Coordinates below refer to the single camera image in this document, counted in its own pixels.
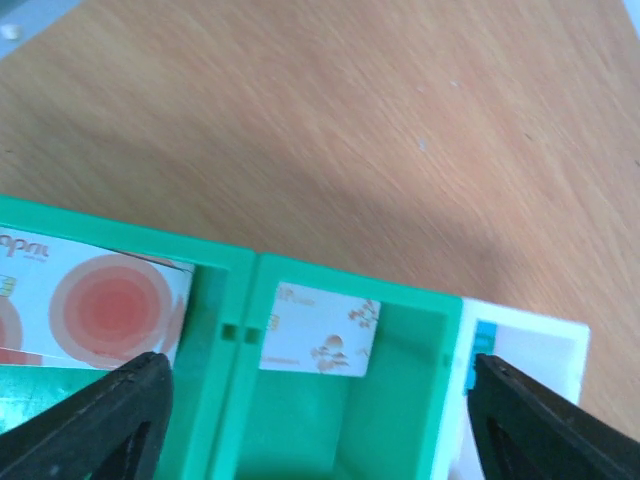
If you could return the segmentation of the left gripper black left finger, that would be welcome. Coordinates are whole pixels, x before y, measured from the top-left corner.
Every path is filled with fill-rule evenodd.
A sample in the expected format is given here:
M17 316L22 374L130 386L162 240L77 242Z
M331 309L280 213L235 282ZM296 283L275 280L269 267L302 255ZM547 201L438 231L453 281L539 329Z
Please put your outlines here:
M151 479L165 440L173 379L146 352L1 435L3 479Z

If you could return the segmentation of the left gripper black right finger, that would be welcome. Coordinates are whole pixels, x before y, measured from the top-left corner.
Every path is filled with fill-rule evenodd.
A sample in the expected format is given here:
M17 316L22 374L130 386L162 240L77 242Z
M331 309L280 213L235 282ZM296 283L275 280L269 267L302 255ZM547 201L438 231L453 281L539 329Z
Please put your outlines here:
M639 442L495 355L478 354L468 393L487 479L637 479Z

